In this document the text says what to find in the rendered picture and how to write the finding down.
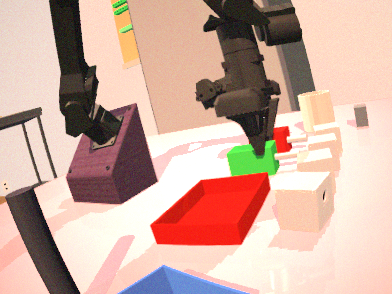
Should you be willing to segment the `dark grey cylinder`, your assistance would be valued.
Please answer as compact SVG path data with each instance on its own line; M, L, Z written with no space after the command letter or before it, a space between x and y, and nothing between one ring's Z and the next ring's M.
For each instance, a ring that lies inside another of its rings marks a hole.
M17 189L5 199L49 294L81 294L56 246L34 187Z

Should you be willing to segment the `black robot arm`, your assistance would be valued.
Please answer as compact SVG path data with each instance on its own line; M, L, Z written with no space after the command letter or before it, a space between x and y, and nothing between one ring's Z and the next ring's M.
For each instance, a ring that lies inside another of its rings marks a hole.
M274 46L300 42L302 28L291 3L260 7L254 0L203 0L218 17L209 15L204 32L216 30L222 55L258 48L260 42ZM92 150L113 146L124 116L114 117L95 103L99 80L97 65L84 58L79 0L49 0L58 62L61 71L59 110L65 117L66 134L77 138L84 133L93 140ZM255 33L252 29L254 25ZM196 83L196 101L205 110L213 108L217 97L234 92L227 68L225 77Z

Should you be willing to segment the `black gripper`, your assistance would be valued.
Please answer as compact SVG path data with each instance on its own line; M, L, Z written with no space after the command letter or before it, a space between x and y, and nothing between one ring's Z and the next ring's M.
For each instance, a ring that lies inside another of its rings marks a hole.
M230 73L235 91L217 97L216 115L238 123L256 156L263 156L266 141L273 138L280 99L271 99L271 95L280 95L280 86L266 78L264 57L259 48L229 53L223 58L222 68Z

